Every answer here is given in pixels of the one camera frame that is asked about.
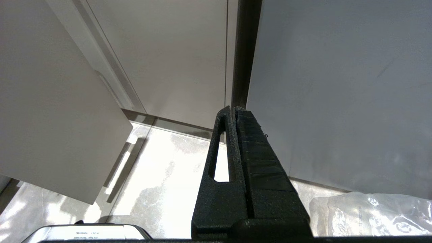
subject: marble floor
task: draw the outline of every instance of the marble floor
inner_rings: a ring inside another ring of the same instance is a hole
[[[73,224],[78,220],[136,224],[153,238],[190,238],[209,139],[160,128],[154,126],[155,122],[131,123],[133,131],[127,140],[130,146],[123,151],[118,169],[93,205],[20,182],[18,192],[0,215],[0,242],[19,243],[42,226]],[[142,148],[134,163],[128,164],[138,141],[142,141]],[[116,181],[128,166],[119,187]],[[228,181],[223,143],[219,145],[216,167],[215,180]],[[308,212],[313,198],[344,193],[298,180],[292,183]]]

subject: plastic bag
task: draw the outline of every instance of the plastic bag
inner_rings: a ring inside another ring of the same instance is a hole
[[[431,201],[401,194],[314,198],[309,204],[315,236],[432,234]]]

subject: white cabinet door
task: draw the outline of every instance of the white cabinet door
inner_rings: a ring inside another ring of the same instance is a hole
[[[131,125],[45,1],[0,16],[0,174],[93,203]]]
[[[227,1],[88,3],[147,113],[213,128],[225,105]]]

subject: open cabinet door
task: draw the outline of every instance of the open cabinet door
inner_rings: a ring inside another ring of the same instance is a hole
[[[0,174],[92,204],[131,129],[45,1],[0,1]]]

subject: clear plastic wrap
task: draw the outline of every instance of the clear plastic wrap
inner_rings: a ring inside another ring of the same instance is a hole
[[[314,198],[309,204],[316,236],[432,234],[431,200],[401,194],[362,194]]]

